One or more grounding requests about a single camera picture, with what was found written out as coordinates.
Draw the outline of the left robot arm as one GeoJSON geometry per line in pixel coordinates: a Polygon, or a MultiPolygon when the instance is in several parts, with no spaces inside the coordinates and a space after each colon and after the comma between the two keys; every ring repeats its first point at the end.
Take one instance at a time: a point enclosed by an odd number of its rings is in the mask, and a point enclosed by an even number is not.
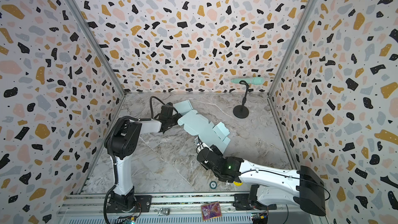
{"type": "Polygon", "coordinates": [[[147,133],[164,133],[177,125],[182,115],[172,103],[162,105],[155,117],[134,118],[124,116],[117,120],[106,138],[105,148],[111,158],[114,185],[107,193],[108,202],[119,209],[128,211],[135,205],[134,185],[131,175],[131,160],[139,138],[147,133]]]}

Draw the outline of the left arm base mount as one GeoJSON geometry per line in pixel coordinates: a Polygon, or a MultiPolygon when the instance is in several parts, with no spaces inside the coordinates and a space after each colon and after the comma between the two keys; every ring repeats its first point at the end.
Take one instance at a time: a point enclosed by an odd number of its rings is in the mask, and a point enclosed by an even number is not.
{"type": "Polygon", "coordinates": [[[106,212],[109,213],[126,213],[132,215],[133,213],[148,213],[151,207],[151,195],[135,195],[129,194],[127,196],[120,196],[110,194],[107,204],[106,212]]]}

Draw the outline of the mint paper box sheet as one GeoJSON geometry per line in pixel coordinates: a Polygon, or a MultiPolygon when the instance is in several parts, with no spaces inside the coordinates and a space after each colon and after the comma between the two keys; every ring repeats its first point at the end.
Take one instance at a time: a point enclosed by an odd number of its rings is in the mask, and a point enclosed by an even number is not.
{"type": "Polygon", "coordinates": [[[189,100],[175,103],[173,106],[182,116],[193,110],[192,104],[189,100]]]}

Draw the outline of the mint box sheets stack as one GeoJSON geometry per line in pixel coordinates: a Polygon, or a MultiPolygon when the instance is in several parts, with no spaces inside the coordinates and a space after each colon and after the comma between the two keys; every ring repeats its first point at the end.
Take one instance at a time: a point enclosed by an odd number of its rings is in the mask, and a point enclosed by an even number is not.
{"type": "Polygon", "coordinates": [[[199,139],[208,147],[216,146],[222,153],[225,153],[231,139],[229,129],[224,123],[219,122],[214,125],[206,117],[198,114],[196,110],[191,110],[178,119],[177,123],[192,136],[199,139]]]}

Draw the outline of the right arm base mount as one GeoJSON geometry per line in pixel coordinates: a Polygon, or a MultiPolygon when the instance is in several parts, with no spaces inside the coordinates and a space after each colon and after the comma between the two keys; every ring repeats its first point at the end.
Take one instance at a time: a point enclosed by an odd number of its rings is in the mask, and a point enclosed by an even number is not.
{"type": "Polygon", "coordinates": [[[258,201],[257,192],[260,185],[252,185],[248,194],[235,194],[233,206],[237,211],[276,210],[276,204],[264,205],[258,201]]]}

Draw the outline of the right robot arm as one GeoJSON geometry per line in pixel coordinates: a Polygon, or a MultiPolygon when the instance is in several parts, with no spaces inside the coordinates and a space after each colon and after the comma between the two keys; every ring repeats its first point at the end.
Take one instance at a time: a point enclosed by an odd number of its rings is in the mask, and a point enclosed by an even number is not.
{"type": "Polygon", "coordinates": [[[197,160],[224,183],[250,184],[244,208],[264,209],[272,204],[295,204],[306,213],[325,216],[330,198],[324,182],[309,167],[283,170],[260,166],[238,157],[224,157],[216,146],[197,147],[197,160]]]}

